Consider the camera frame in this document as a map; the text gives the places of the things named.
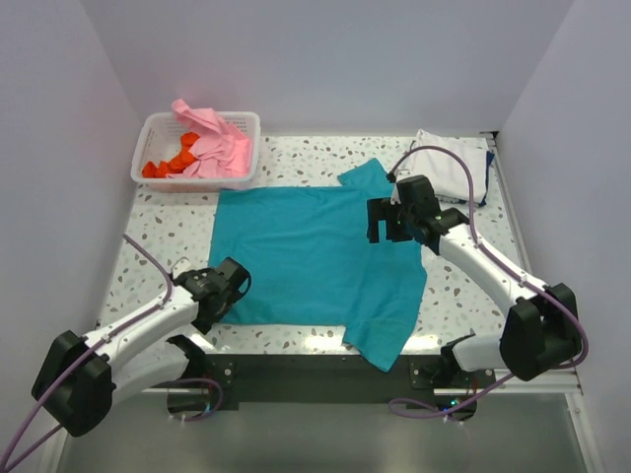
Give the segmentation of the teal t shirt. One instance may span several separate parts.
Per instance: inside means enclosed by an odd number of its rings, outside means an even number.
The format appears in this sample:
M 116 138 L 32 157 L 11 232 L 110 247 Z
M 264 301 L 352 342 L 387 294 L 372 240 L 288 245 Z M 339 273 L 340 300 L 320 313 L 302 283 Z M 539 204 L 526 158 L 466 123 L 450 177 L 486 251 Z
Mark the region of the teal t shirt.
M 226 323 L 342 326 L 344 343 L 387 372 L 417 322 L 427 273 L 414 241 L 367 239 L 367 202 L 392 186 L 371 159 L 336 186 L 223 191 L 209 263 L 251 275 Z

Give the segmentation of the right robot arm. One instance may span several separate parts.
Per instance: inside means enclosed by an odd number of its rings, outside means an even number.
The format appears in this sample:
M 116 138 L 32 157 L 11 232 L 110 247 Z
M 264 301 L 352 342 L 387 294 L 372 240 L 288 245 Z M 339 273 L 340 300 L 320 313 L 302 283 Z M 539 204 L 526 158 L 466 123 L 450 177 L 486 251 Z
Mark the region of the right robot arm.
M 407 177 L 395 189 L 396 199 L 367 203 L 369 242 L 385 237 L 428 247 L 462 270 L 505 317 L 499 336 L 466 335 L 442 348 L 439 374 L 445 384 L 463 386 L 485 369 L 529 381 L 579 360 L 587 343 L 572 290 L 528 274 L 486 242 L 471 218 L 456 208 L 442 209 L 427 177 Z

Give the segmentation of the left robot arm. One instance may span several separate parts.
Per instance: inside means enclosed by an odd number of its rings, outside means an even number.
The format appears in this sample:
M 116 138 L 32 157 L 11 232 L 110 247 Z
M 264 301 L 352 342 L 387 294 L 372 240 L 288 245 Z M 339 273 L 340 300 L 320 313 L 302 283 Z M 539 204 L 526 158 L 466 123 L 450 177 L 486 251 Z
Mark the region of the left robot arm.
M 67 330 L 50 345 L 32 396 L 71 436 L 147 388 L 203 381 L 206 354 L 184 329 L 207 334 L 251 286 L 250 273 L 230 257 L 201 269 L 182 258 L 164 275 L 166 289 L 140 308 L 82 336 Z

